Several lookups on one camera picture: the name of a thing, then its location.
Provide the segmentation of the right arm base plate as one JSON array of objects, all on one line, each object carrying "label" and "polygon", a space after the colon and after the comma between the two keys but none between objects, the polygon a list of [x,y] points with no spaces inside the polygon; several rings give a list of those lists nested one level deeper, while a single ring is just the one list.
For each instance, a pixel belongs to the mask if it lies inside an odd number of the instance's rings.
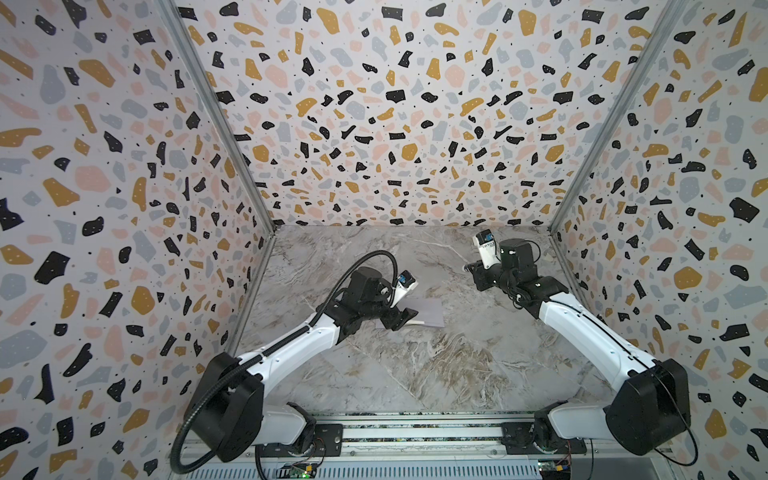
[{"label": "right arm base plate", "polygon": [[579,439],[563,439],[545,422],[515,421],[501,424],[501,444],[509,455],[586,454],[587,445]]}]

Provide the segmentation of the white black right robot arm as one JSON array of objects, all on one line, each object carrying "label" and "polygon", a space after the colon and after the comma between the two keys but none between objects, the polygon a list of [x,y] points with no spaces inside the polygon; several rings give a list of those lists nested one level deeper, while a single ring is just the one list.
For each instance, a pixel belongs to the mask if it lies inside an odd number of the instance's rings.
[{"label": "white black right robot arm", "polygon": [[570,440],[613,440],[646,455],[691,431],[688,375],[673,359],[658,360],[592,314],[569,289],[538,272],[536,243],[497,241],[483,230],[473,243],[480,258],[466,265],[479,291],[497,288],[513,304],[567,339],[608,381],[607,404],[555,402],[534,414],[528,438],[543,453]]}]

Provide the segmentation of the lavender envelope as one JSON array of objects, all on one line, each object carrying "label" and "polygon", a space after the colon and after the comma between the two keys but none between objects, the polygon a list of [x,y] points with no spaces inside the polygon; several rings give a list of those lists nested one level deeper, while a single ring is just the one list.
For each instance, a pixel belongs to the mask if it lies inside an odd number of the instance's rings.
[{"label": "lavender envelope", "polygon": [[405,303],[406,308],[417,312],[417,315],[409,320],[407,326],[444,328],[444,309],[441,300],[434,298],[411,299]]}]

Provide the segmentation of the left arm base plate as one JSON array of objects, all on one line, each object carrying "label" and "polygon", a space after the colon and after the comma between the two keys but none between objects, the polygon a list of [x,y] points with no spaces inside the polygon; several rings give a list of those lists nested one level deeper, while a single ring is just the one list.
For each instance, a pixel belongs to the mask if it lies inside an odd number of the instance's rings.
[{"label": "left arm base plate", "polygon": [[304,427],[298,438],[287,447],[291,456],[339,457],[342,452],[344,426],[320,423]]}]

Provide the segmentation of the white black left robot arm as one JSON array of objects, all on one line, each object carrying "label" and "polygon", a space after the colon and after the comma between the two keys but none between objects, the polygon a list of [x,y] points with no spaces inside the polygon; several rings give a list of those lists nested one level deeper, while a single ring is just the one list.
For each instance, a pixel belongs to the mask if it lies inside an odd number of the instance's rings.
[{"label": "white black left robot arm", "polygon": [[302,456],[313,449],[316,419],[294,402],[270,405],[269,393],[292,372],[378,320],[392,331],[417,316],[399,302],[418,285],[407,270],[386,280],[373,268],[348,271],[316,312],[277,340],[241,356],[216,355],[207,365],[172,444],[178,474],[213,458],[231,461],[251,445],[279,445]]}]

